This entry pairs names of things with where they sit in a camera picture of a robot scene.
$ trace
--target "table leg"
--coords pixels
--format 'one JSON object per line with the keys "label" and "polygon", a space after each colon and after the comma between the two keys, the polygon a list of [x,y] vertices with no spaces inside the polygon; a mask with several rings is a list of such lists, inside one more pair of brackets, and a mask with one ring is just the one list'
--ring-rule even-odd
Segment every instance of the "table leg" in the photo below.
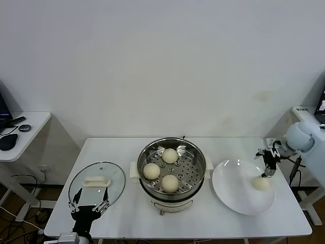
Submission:
{"label": "table leg", "polygon": [[4,194],[4,196],[0,199],[0,206],[2,206],[2,204],[6,201],[6,199],[9,197],[11,191],[10,189],[8,189],[6,191],[6,193]]}
{"label": "table leg", "polygon": [[38,203],[29,191],[22,187],[17,181],[10,177],[10,173],[0,168],[0,182],[8,189],[16,193],[19,197],[24,199],[27,203],[35,205]]}
{"label": "table leg", "polygon": [[275,243],[282,241],[283,239],[286,239],[286,237],[266,238],[266,239],[261,240],[258,244],[275,244]]}
{"label": "table leg", "polygon": [[[41,191],[41,188],[36,188],[34,192],[34,196],[37,197],[38,193]],[[22,222],[25,219],[26,214],[28,213],[29,208],[50,208],[54,209],[56,201],[49,201],[49,200],[38,200],[36,205],[30,205],[29,203],[25,203],[21,208],[19,214],[17,215],[16,221]]]}
{"label": "table leg", "polygon": [[322,225],[322,222],[313,207],[313,204],[317,202],[320,198],[325,196],[325,190],[323,187],[318,187],[314,192],[312,192],[309,196],[306,195],[305,192],[298,192],[299,197],[301,198],[301,202],[299,203],[301,209],[303,211],[307,211],[311,221],[315,226]]}

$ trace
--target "steamed bun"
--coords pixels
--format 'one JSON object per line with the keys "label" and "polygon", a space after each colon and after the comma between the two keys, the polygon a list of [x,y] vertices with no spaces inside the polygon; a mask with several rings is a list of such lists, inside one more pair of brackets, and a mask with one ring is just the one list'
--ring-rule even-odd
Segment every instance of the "steamed bun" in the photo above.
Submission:
{"label": "steamed bun", "polygon": [[252,180],[252,185],[259,191],[266,191],[271,188],[270,180],[267,177],[255,177]]}
{"label": "steamed bun", "polygon": [[167,193],[174,193],[178,189],[178,178],[172,174],[166,175],[162,178],[161,187]]}
{"label": "steamed bun", "polygon": [[167,148],[162,153],[162,159],[168,164],[173,164],[178,159],[178,154],[172,148]]}
{"label": "steamed bun", "polygon": [[147,164],[143,168],[143,174],[147,179],[157,179],[160,175],[160,168],[156,164]]}

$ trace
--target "glass lid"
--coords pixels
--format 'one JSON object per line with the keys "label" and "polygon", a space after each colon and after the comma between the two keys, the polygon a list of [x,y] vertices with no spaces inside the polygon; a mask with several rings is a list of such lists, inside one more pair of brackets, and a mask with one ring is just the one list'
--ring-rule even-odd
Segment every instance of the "glass lid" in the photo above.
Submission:
{"label": "glass lid", "polygon": [[112,205],[122,194],[124,186],[125,175],[119,166],[109,162],[94,163],[72,180],[69,201],[75,201],[79,206],[99,206],[108,195],[109,205]]}

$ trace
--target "computer monitor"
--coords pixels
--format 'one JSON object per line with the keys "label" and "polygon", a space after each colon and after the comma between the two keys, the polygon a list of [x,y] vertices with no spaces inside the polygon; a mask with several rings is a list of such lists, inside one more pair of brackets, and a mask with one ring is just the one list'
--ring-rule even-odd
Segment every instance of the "computer monitor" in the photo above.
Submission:
{"label": "computer monitor", "polygon": [[320,96],[318,105],[315,110],[315,117],[322,124],[325,124],[325,88]]}
{"label": "computer monitor", "polygon": [[0,94],[0,123],[11,119],[12,119],[11,113],[8,107],[6,106],[4,99]]}

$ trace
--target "white wall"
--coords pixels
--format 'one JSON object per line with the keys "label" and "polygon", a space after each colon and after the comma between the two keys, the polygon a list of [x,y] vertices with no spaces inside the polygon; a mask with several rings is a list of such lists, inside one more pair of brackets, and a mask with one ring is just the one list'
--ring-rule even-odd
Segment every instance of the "white wall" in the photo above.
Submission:
{"label": "white wall", "polygon": [[52,112],[79,146],[90,136],[266,136],[292,106],[318,100],[324,9],[2,0],[0,79],[21,109]]}

